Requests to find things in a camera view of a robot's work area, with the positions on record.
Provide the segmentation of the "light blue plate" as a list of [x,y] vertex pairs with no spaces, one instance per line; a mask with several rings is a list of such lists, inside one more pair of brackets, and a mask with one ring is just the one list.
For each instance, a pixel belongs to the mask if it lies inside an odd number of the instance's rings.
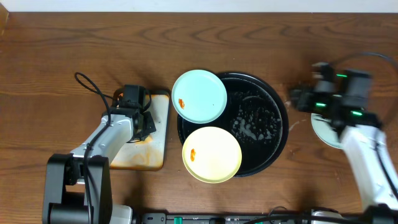
[[190,70],[175,81],[172,103],[185,120],[205,124],[217,119],[226,108],[227,91],[214,73],[206,70]]
[[327,119],[312,113],[311,124],[315,134],[328,146],[342,149],[337,133],[331,128]]

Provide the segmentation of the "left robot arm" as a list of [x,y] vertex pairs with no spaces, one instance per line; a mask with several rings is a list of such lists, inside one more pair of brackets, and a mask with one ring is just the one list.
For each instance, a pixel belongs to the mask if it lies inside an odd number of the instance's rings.
[[150,112],[111,108],[81,146],[53,154],[47,162],[43,223],[137,223],[131,207],[113,203],[110,165],[126,143],[154,131]]

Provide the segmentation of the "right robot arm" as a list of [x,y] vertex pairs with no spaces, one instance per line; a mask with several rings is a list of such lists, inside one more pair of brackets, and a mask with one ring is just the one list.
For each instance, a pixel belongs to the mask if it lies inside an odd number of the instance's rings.
[[348,158],[364,212],[357,223],[397,223],[397,172],[376,114],[366,111],[370,74],[321,68],[313,86],[290,89],[292,106],[320,122],[317,136]]

